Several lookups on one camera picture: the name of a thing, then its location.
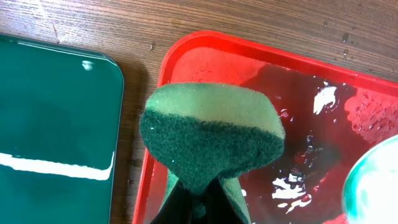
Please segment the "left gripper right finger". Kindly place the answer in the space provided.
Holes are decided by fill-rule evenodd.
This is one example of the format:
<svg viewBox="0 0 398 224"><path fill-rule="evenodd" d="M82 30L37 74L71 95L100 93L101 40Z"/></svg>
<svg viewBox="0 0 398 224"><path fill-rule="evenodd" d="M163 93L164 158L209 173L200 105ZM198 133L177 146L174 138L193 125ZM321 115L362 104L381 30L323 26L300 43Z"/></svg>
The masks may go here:
<svg viewBox="0 0 398 224"><path fill-rule="evenodd" d="M203 224L243 224L234 211L218 179L213 179L203 194L205 217Z"/></svg>

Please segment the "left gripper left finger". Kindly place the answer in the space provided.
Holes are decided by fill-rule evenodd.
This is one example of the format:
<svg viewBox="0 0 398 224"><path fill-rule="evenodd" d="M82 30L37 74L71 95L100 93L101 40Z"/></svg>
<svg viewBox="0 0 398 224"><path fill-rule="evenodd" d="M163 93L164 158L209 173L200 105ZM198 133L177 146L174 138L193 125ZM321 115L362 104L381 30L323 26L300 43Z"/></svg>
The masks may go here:
<svg viewBox="0 0 398 224"><path fill-rule="evenodd" d="M150 224L196 224L192 199L191 193L178 181Z"/></svg>

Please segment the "green sponge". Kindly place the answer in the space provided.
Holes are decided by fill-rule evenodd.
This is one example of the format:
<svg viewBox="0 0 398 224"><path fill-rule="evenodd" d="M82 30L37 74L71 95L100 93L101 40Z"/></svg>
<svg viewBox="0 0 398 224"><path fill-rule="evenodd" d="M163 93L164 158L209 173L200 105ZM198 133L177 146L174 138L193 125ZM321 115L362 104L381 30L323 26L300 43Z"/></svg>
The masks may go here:
<svg viewBox="0 0 398 224"><path fill-rule="evenodd" d="M270 100L233 85L164 85L147 99L139 128L150 155L168 171L161 208L180 181L193 197L197 223L205 217L203 194L213 179L249 223L238 178L284 152L285 130Z"/></svg>

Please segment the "light blue plate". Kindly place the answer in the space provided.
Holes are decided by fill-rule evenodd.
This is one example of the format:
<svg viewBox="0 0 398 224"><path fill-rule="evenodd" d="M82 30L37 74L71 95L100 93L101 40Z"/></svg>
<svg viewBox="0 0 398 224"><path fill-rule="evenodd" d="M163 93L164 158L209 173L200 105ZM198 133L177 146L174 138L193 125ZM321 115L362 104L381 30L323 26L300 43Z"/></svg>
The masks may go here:
<svg viewBox="0 0 398 224"><path fill-rule="evenodd" d="M355 163L343 186L342 207L349 224L397 224L397 136Z"/></svg>

